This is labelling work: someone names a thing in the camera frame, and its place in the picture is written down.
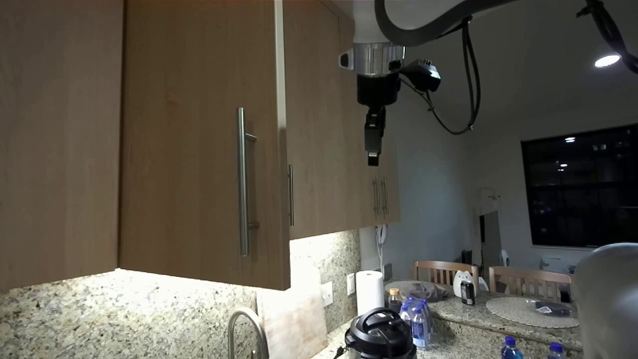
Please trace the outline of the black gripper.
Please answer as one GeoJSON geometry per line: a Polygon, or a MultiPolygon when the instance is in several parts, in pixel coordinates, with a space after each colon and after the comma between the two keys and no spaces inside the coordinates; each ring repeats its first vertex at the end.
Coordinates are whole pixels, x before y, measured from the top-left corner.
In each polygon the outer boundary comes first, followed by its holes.
{"type": "Polygon", "coordinates": [[[356,101],[368,105],[364,119],[364,153],[366,163],[376,167],[382,151],[384,133],[384,109],[382,105],[394,103],[400,89],[400,79],[396,73],[382,77],[356,77],[356,101]]]}

